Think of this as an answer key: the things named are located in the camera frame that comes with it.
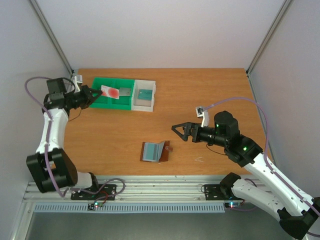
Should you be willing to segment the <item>white card red circles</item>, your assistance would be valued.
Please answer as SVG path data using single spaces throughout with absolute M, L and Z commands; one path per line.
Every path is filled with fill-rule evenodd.
M 102 91 L 102 96 L 112 99 L 119 99 L 120 98 L 120 90 L 117 88 L 109 87 L 102 85 L 100 87 L 100 90 Z

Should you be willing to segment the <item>brown leather card holder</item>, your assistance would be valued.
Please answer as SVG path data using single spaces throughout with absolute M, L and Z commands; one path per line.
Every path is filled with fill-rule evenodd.
M 144 152 L 144 145 L 145 143 L 149 142 L 143 142 L 141 146 L 141 153 L 140 153 L 140 161 L 141 162 L 149 162 L 149 163 L 162 163 L 162 162 L 167 162 L 169 160 L 169 153 L 173 151 L 173 148 L 170 145 L 170 141 L 163 141 L 160 143 L 155 143 L 155 144 L 160 144 L 159 150 L 160 150 L 160 158 L 158 162 L 150 162 L 150 161 L 144 161 L 143 160 L 143 152 Z

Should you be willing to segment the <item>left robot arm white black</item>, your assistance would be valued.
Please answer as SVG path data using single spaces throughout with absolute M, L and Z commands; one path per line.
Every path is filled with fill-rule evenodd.
M 64 150 L 64 140 L 70 111 L 88 108 L 102 91 L 87 85 L 77 86 L 65 77 L 44 80 L 48 93 L 43 102 L 32 98 L 43 113 L 42 136 L 35 154 L 26 158 L 26 165 L 41 193 L 57 192 L 64 197 L 68 190 L 82 191 L 89 199 L 96 199 L 101 193 L 97 178 L 91 172 L 77 171 Z

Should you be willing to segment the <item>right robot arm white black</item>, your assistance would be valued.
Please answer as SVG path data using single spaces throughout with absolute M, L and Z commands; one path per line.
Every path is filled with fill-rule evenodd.
M 286 177 L 251 138 L 240 133 L 238 121 L 228 111 L 214 116 L 214 127 L 202 123 L 185 122 L 171 127 L 183 141 L 204 142 L 208 146 L 224 148 L 226 156 L 257 177 L 271 192 L 249 184 L 235 173 L 220 182 L 225 198 L 246 200 L 274 217 L 281 228 L 296 240 L 309 234 L 320 217 L 320 199 L 312 197 Z

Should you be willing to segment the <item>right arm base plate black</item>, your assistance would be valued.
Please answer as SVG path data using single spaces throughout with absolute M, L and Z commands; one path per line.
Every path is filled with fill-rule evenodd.
M 242 198 L 235 196 L 226 196 L 220 188 L 219 184 L 204 184 L 200 187 L 200 191 L 204 194 L 206 201 L 242 201 Z

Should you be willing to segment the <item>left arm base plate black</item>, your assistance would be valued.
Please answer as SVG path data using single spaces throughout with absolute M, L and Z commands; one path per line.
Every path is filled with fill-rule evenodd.
M 117 190 L 116 184 L 106 184 L 102 190 L 100 190 L 96 194 L 92 194 L 85 191 L 73 191 L 71 193 L 70 199 L 73 201 L 94 201 L 98 198 L 102 198 L 104 200 L 106 197 L 109 201 L 113 201 L 115 199 L 115 194 Z

